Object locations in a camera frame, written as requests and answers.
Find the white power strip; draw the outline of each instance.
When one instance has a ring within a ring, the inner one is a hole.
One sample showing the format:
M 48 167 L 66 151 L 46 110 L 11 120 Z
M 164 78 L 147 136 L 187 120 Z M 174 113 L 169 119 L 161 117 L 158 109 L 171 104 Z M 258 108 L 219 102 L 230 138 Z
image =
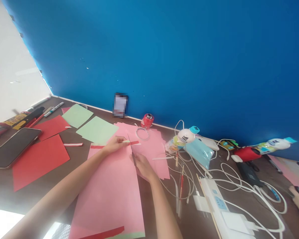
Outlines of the white power strip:
M 222 239 L 255 239 L 251 222 L 244 215 L 228 210 L 216 182 L 206 178 L 200 178 L 200 182 Z

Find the plastic bottle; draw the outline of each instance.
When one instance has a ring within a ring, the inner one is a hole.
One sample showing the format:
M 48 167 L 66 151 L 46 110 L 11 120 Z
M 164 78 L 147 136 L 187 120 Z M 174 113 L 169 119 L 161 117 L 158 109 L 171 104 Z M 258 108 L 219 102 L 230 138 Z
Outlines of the plastic bottle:
M 295 142 L 297 141 L 290 137 L 284 139 L 274 138 L 256 145 L 255 148 L 260 151 L 260 154 L 268 154 L 279 149 L 288 149 Z
M 165 150 L 169 153 L 175 153 L 177 150 L 183 148 L 185 144 L 193 142 L 195 134 L 199 132 L 199 128 L 192 126 L 189 129 L 182 129 L 170 141 L 165 144 Z

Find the desk surface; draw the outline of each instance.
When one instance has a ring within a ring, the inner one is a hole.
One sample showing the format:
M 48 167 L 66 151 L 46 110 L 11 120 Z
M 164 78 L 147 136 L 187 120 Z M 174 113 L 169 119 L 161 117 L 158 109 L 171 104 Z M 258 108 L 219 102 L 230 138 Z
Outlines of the desk surface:
M 41 104 L 45 108 L 50 106 L 55 106 L 60 102 L 64 102 L 64 107 L 72 106 L 74 103 L 58 98 L 51 98 L 47 102 Z M 94 112 L 98 117 L 110 122 L 124 122 L 127 124 L 132 124 L 136 122 L 139 124 L 139 121 L 126 118 L 126 119 L 118 119 L 113 118 L 111 113 L 97 110 L 89 107 L 89 110 Z M 45 120 L 52 119 L 57 115 L 62 115 L 61 108 L 56 110 L 53 114 L 51 114 L 47 119 L 43 118 L 40 122 L 44 122 Z M 162 137 L 164 140 L 169 140 L 173 135 L 173 130 L 166 129 L 163 127 L 153 126 L 153 128 L 158 129 L 162 133 Z M 64 163 L 63 165 L 57 167 L 53 171 L 47 173 L 43 177 L 37 179 L 26 187 L 20 189 L 17 192 L 13 192 L 13 178 L 12 178 L 12 170 L 0 170 L 0 209 L 6 210 L 10 212 L 26 214 L 50 189 L 52 189 L 60 180 L 62 180 L 66 175 L 68 175 L 71 171 L 73 171 L 76 167 L 82 164 L 86 159 L 90 147 L 90 141 L 83 139 L 80 135 L 76 134 L 76 128 L 67 129 L 60 133 L 60 136 L 64 143 L 82 143 L 82 147 L 66 147 L 66 150 L 70 156 L 70 160 Z M 6 134 L 2 135 L 0 138 L 0 145 L 2 145 L 13 133 L 15 130 L 11 129 Z M 220 149 L 218 151 L 218 157 L 211 162 L 211 169 L 220 169 L 220 163 L 226 162 L 227 151 Z M 233 167 L 237 172 L 238 169 L 235 163 L 230 159 L 228 163 L 231 167 Z M 282 195 L 285 197 L 288 204 L 288 212 L 282 216 L 285 225 L 286 231 L 283 233 L 284 238 L 299 239 L 299 211 L 297 207 L 292 202 L 290 195 L 288 194 L 288 187 L 291 185 L 290 182 L 284 178 L 281 174 L 277 173 L 277 171 L 263 158 L 255 161 L 255 164 L 259 167 L 260 172 L 257 173 L 258 177 L 270 183 L 274 187 L 276 187 Z M 168 165 L 175 169 L 175 161 L 170 159 L 168 160 Z M 195 166 L 192 162 L 187 163 L 191 172 L 193 173 L 195 184 L 198 188 L 198 191 L 201 192 L 199 183 L 197 181 L 196 173 L 198 173 Z M 170 174 L 176 179 L 179 179 L 179 174 L 170 170 Z M 214 173 L 214 177 L 227 179 L 222 173 Z M 145 233 L 146 238 L 156 238 L 156 225 L 155 225 L 155 213 L 154 213 L 154 204 L 152 201 L 151 189 L 150 185 L 147 181 L 138 177 L 141 201 L 142 201 L 142 210 L 144 216 L 144 225 L 145 225 Z M 164 184 L 169 188 L 170 191 L 175 192 L 175 183 L 172 180 L 164 180 Z M 224 185 L 227 188 L 233 188 L 233 185 L 226 185 L 225 183 L 220 185 Z M 185 192 L 188 191 L 188 184 L 184 184 Z M 250 212 L 254 217 L 256 217 L 265 227 L 276 229 L 278 228 L 278 223 L 273 214 L 263 206 L 262 203 L 259 202 L 259 199 L 256 198 L 252 193 L 247 193 L 242 190 L 238 190 L 235 192 L 230 192 L 223 190 L 220 188 L 220 191 L 223 197 L 240 207 L 244 208 L 248 212 Z M 172 207 L 172 210 L 176 211 L 176 200 L 170 195 L 167 191 L 165 191 L 167 199 Z M 71 206 L 65 211 L 65 213 L 60 217 L 59 221 L 67 224 L 71 224 L 74 209 L 75 209 L 76 200 L 71 204 Z M 276 209 L 283 210 L 283 205 L 278 205 L 275 203 L 274 205 Z M 229 210 L 231 212 L 242 213 L 239 209 L 228 205 Z M 214 227 L 211 216 L 204 217 L 202 212 L 198 212 L 196 210 L 194 200 L 191 197 L 189 200 L 189 204 L 183 204 L 182 207 L 182 218 L 179 220 L 180 230 L 183 234 L 184 238 L 198 239 L 198 238 L 209 238 L 209 239 L 217 239 L 216 229 Z M 266 232 L 256 232 L 256 238 L 271 238 Z

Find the pink paper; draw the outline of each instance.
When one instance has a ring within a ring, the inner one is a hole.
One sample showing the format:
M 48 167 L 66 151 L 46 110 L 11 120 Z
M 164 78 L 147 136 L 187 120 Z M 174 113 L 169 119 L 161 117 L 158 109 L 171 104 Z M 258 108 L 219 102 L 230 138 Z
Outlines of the pink paper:
M 115 125 L 119 126 L 120 128 L 124 128 L 128 132 L 131 141 L 138 140 L 141 143 L 141 145 L 132 146 L 134 153 L 140 153 L 144 155 L 160 179 L 170 179 L 167 160 L 152 160 L 153 158 L 157 157 L 166 157 L 164 149 L 165 141 L 162 139 L 161 133 L 158 130 L 149 129 L 149 139 L 141 140 L 136 136 L 135 133 L 137 126 L 124 123 L 116 123 Z M 138 133 L 141 137 L 146 138 L 147 136 L 147 133 L 143 130 L 139 130 Z
M 281 163 L 275 156 L 268 155 L 270 159 L 277 165 L 277 167 L 282 171 L 286 179 L 288 179 L 293 186 L 299 187 L 299 178 L 292 171 L 288 169 L 283 163 Z
M 62 113 L 65 114 L 71 107 L 62 108 Z
M 116 135 L 127 138 L 120 128 Z M 88 158 L 100 149 L 90 149 Z M 69 239 L 78 239 L 124 226 L 122 234 L 145 232 L 136 168 L 127 146 L 100 164 L 80 193 Z

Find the white marker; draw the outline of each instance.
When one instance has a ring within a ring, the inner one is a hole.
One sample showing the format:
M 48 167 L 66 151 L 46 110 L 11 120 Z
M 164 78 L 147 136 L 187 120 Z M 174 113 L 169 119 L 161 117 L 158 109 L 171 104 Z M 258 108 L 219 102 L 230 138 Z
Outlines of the white marker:
M 64 102 L 61 102 L 60 104 L 58 104 L 57 106 L 55 106 L 52 110 L 50 110 L 48 113 L 46 113 L 44 115 L 44 117 L 48 117 L 50 114 L 52 114 L 57 108 L 59 108 L 63 104 L 64 104 Z

